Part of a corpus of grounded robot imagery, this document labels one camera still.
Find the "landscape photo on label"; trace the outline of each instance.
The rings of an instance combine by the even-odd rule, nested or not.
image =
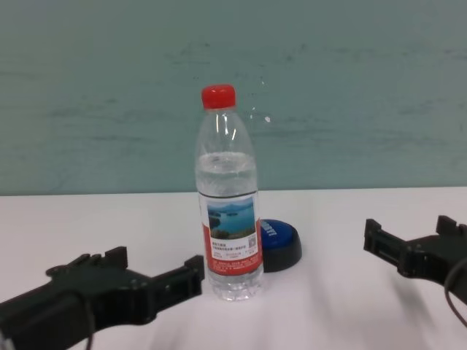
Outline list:
[[[229,202],[207,201],[211,237],[243,238],[256,232],[253,198]]]

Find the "black cable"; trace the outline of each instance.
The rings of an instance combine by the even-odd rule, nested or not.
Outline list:
[[[456,317],[459,319],[459,321],[462,322],[462,324],[465,327],[467,327],[467,321],[466,319],[463,318],[463,316],[460,314],[460,312],[456,309],[456,307],[452,303],[451,294],[449,293],[449,290],[451,289],[454,283],[454,280],[458,277],[459,271],[466,266],[467,266],[467,257],[462,259],[456,265],[454,265],[451,271],[447,274],[446,280],[444,281],[444,296],[446,297],[447,305],[449,305],[454,315],[456,315]]]
[[[96,321],[94,320],[93,308],[91,307],[89,299],[80,292],[69,290],[64,294],[72,294],[77,297],[83,307],[83,310],[86,314],[86,319],[88,319],[88,341],[86,342],[85,350],[91,350],[94,342],[94,333],[96,332]]]

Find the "plastic water bottle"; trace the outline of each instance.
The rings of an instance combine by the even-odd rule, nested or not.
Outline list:
[[[196,187],[208,265],[216,295],[243,300],[263,275],[253,147],[235,111],[231,85],[203,89],[206,116],[196,147]]]

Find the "qr code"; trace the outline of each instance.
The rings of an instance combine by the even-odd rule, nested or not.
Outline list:
[[[248,246],[252,248],[256,245],[256,236],[248,238]]]

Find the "bottle base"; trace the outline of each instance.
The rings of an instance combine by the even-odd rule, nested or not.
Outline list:
[[[208,279],[214,294],[227,301],[240,301],[253,298],[261,290],[263,265],[241,276],[222,276],[211,271]]]

